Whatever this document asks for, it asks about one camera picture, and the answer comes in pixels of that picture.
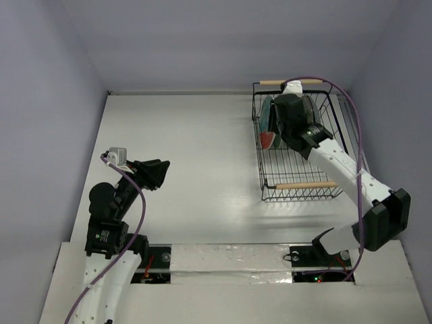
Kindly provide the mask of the light green flower plate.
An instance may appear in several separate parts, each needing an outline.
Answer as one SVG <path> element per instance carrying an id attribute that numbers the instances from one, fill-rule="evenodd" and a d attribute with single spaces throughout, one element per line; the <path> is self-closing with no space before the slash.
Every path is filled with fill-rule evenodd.
<path id="1" fill-rule="evenodd" d="M 273 148 L 274 148 L 275 150 L 280 149 L 282 143 L 283 143 L 283 141 L 282 141 L 282 139 L 281 139 L 281 135 L 280 135 L 280 134 L 276 134 L 276 135 L 275 135 L 275 138 L 274 138 L 274 141 L 273 141 Z"/>

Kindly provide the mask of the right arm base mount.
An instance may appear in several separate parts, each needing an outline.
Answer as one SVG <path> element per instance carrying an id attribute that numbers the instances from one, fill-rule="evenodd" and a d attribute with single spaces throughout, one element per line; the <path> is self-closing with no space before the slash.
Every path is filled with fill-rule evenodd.
<path id="1" fill-rule="evenodd" d="M 308 245 L 291 246 L 283 260 L 292 266 L 293 282 L 321 284 L 327 282 L 355 282 L 354 276 L 347 276 L 352 270 L 350 253 L 347 250 L 320 259 Z"/>

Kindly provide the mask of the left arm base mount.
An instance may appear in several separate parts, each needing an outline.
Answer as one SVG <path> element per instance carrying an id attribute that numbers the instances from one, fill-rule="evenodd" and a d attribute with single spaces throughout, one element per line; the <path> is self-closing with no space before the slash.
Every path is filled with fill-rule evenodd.
<path id="1" fill-rule="evenodd" d="M 150 245 L 149 256 L 143 261 L 133 274 L 132 284 L 169 284 L 171 246 Z"/>

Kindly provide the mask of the red and teal floral plate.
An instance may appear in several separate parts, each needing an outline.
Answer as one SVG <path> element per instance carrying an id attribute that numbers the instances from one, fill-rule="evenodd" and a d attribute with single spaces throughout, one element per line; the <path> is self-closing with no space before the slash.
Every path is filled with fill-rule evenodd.
<path id="1" fill-rule="evenodd" d="M 275 132 L 269 128 L 272 100 L 273 98 L 270 95 L 264 98 L 259 115 L 259 139 L 263 150 L 268 150 L 276 137 Z"/>

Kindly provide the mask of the grey reindeer plate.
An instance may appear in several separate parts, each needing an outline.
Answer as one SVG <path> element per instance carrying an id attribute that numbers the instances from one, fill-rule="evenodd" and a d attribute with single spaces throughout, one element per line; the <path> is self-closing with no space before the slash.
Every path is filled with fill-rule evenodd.
<path id="1" fill-rule="evenodd" d="M 304 106 L 304 114 L 306 116 L 307 124 L 308 125 L 319 124 L 321 121 L 319 110 L 315 102 L 311 99 L 311 97 L 308 95 L 302 96 L 302 103 Z"/>

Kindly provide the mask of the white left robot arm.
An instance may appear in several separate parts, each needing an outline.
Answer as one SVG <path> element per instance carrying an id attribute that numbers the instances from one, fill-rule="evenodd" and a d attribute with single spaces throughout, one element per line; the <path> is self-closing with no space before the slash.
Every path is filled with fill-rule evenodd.
<path id="1" fill-rule="evenodd" d="M 89 192 L 82 292 L 66 323 L 117 323 L 136 270 L 151 263 L 148 238 L 140 234 L 146 213 L 143 192 L 162 186 L 170 162 L 129 161 L 122 148 L 104 152 L 101 161 L 121 178 L 115 185 L 98 183 Z M 137 198 L 142 201 L 142 216 L 130 232 L 124 217 Z"/>

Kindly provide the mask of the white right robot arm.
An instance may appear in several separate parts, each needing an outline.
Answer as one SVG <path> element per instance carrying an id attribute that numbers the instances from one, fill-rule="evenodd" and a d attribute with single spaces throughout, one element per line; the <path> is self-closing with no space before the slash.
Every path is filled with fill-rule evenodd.
<path id="1" fill-rule="evenodd" d="M 408 225 L 411 197 L 392 190 L 352 159 L 333 134 L 318 123 L 307 96 L 282 94 L 273 101 L 282 140 L 312 165 L 324 171 L 355 203 L 358 221 L 332 228 L 313 240 L 312 260 L 320 265 L 343 250 L 374 252 L 401 234 Z"/>

